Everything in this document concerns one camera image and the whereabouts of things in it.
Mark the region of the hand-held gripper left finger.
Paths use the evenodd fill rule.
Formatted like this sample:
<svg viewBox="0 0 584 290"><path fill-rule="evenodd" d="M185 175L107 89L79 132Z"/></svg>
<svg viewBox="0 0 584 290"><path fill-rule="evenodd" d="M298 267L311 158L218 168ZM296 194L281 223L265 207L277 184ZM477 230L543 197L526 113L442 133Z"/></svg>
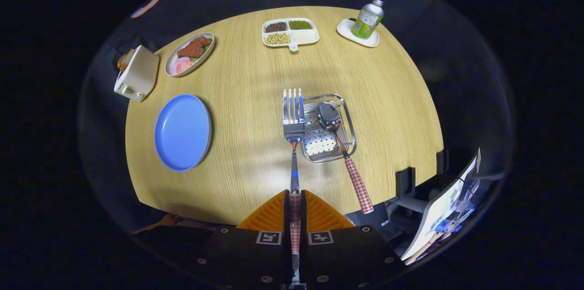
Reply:
<svg viewBox="0 0 584 290"><path fill-rule="evenodd" d="M281 290L292 280L289 191L238 227L221 227L201 248L201 276L219 290Z"/></svg>

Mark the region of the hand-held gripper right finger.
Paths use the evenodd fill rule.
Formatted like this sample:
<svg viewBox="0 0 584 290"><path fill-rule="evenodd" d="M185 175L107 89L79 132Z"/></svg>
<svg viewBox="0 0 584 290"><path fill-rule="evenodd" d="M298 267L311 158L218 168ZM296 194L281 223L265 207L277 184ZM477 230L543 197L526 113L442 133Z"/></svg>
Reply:
<svg viewBox="0 0 584 290"><path fill-rule="evenodd" d="M371 225L313 228L321 199L301 192L300 281L307 288L382 288L397 277L397 255Z"/></svg>

